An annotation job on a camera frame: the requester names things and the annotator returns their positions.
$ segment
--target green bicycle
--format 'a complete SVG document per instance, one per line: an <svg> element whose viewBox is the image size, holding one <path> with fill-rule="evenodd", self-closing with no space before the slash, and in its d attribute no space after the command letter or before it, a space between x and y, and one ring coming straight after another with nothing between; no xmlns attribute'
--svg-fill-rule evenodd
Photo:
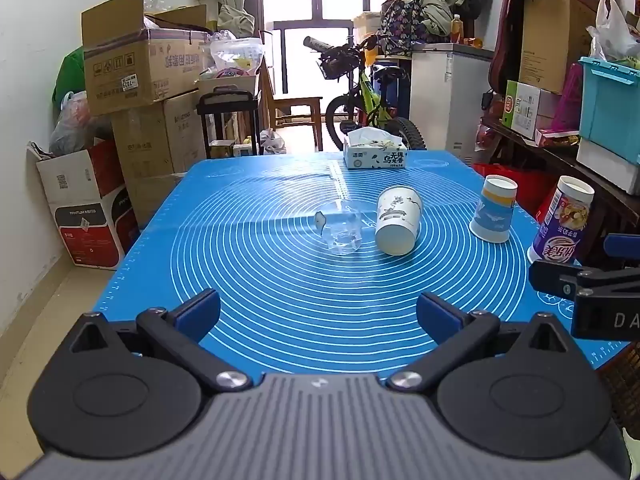
<svg viewBox="0 0 640 480"><path fill-rule="evenodd" d="M318 65L325 79L340 77L358 69L358 81L345 95L333 99L327 105L324 114L326 129L332 141L342 150L342 136L363 126L375 126L401 137L410 150L425 150L424 139L418 128L409 120L393 117L386 101L388 86L396 80L407 78L406 72L398 66L388 66L373 73L373 79L380 82L380 95L374 92L371 81L365 72L365 51L378 46L381 34L373 34L356 46L330 46L309 36L303 44L320 52Z"/></svg>

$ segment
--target blue silicone mat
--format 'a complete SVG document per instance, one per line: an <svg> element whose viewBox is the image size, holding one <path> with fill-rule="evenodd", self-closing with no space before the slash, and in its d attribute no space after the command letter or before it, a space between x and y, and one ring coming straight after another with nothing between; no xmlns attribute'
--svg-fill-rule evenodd
<svg viewBox="0 0 640 480"><path fill-rule="evenodd" d="M424 202L415 248L402 257L374 242L378 196L396 184ZM482 177L446 152L409 152L403 170L347 170L341 153L203 161L164 202L96 309L133 319L215 288L220 321L200 344L256 380L270 370L387 377L435 346L415 316L425 290L503 320L551 311L569 327L572 304L527 282L533 218L516 207L505 244L469 232L481 188ZM338 198L362 210L362 246L349 256L330 254L314 226L319 207ZM579 343L594 367L623 346Z"/></svg>

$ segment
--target white refrigerator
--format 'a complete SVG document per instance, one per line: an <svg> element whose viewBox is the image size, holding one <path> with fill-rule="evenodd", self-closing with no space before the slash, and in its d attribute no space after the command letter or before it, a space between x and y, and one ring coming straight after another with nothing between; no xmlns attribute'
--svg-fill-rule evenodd
<svg viewBox="0 0 640 480"><path fill-rule="evenodd" d="M493 51L455 43L414 46L409 118L428 150L473 162Z"/></svg>

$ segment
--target blue plastic storage box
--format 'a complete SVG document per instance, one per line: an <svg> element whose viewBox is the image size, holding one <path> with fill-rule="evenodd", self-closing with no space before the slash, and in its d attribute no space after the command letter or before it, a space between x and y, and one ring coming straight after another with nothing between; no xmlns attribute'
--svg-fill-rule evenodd
<svg viewBox="0 0 640 480"><path fill-rule="evenodd" d="M638 164L640 70L581 57L584 67L580 136Z"/></svg>

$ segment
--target red box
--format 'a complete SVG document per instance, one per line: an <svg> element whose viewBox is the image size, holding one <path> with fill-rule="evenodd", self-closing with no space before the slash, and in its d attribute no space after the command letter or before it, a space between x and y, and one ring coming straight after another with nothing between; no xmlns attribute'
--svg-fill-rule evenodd
<svg viewBox="0 0 640 480"><path fill-rule="evenodd" d="M124 186L116 145L36 164L51 214L77 266L115 269L140 231Z"/></svg>

